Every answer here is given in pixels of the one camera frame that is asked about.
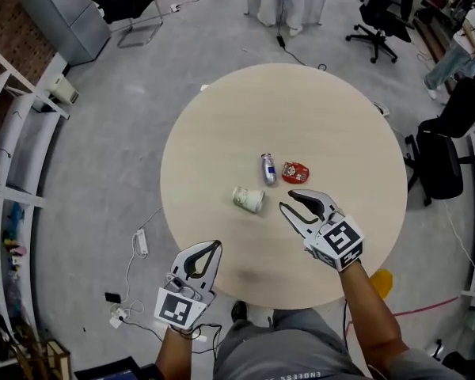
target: concrete floor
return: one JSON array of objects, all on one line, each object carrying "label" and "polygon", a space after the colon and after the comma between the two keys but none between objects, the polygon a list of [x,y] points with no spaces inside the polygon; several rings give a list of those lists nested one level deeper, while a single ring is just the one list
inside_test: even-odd
[{"label": "concrete floor", "polygon": [[[159,1],[168,12],[170,4],[188,0]],[[359,4],[359,0],[327,0],[323,25],[307,27],[293,40],[287,38],[287,46],[305,63],[325,63],[328,72],[387,106],[391,111],[387,120],[402,142],[401,135],[413,133],[420,121],[442,110],[421,84],[426,67],[416,58],[416,46],[427,49],[410,32],[416,46],[389,40],[399,55],[396,64],[385,54],[371,64],[369,45],[344,40],[353,32],[352,26],[361,22]],[[179,13],[165,18],[146,47],[120,50],[115,33],[95,63],[69,74],[81,97],[60,128],[45,174],[44,195],[50,207],[38,218],[34,289],[40,327],[70,350],[75,370],[129,355],[140,365],[156,358],[160,343],[153,334],[125,325],[115,330],[108,323],[104,293],[125,294],[131,237],[162,206],[162,152],[183,108],[202,84],[234,70],[294,62],[276,43],[275,29],[244,16],[243,7],[243,0],[203,0],[182,6]],[[456,144],[459,154],[466,154],[466,141]],[[471,166],[463,168],[465,191],[446,204],[458,233],[471,248],[473,174]],[[133,320],[152,326],[157,289],[163,285],[177,246],[161,212],[146,224],[146,236],[150,255],[131,266],[131,299],[140,298],[146,307]],[[466,285],[469,262],[450,228],[445,204],[435,201],[425,208],[419,185],[408,196],[401,235],[383,267],[394,277],[386,300],[393,312],[453,298]],[[202,321],[222,323],[225,333],[233,302],[219,293]],[[342,306],[339,300],[317,308],[339,333]],[[465,308],[459,299],[398,318],[407,344],[425,348],[438,336],[454,334]],[[267,314],[252,311],[259,324],[266,323]],[[349,344],[355,360],[361,362],[352,330]],[[208,346],[196,344],[195,348]],[[193,378],[210,378],[212,360],[211,353],[194,355]]]}]

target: wooden tabletop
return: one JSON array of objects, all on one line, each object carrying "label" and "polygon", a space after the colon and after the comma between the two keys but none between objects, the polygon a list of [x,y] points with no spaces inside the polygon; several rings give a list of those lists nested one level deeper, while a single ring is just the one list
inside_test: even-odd
[{"label": "wooden tabletop", "polygon": [[[279,176],[269,188],[260,156],[272,154],[310,169],[305,184]],[[235,186],[266,191],[251,214],[231,200]],[[407,183],[392,130],[357,89],[329,73],[300,65],[267,64],[228,74],[186,107],[165,147],[161,198],[180,248],[219,239],[223,253],[215,286],[243,301],[298,309],[343,295],[338,274],[304,252],[302,237],[279,211],[287,192],[329,194],[366,235],[361,258],[374,273],[403,223]]]}]

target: wall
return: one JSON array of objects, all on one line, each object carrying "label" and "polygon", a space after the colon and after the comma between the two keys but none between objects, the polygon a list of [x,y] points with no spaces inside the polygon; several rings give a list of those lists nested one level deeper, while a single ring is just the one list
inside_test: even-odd
[{"label": "wall", "polygon": [[55,55],[21,0],[0,0],[0,53],[34,85]]}]

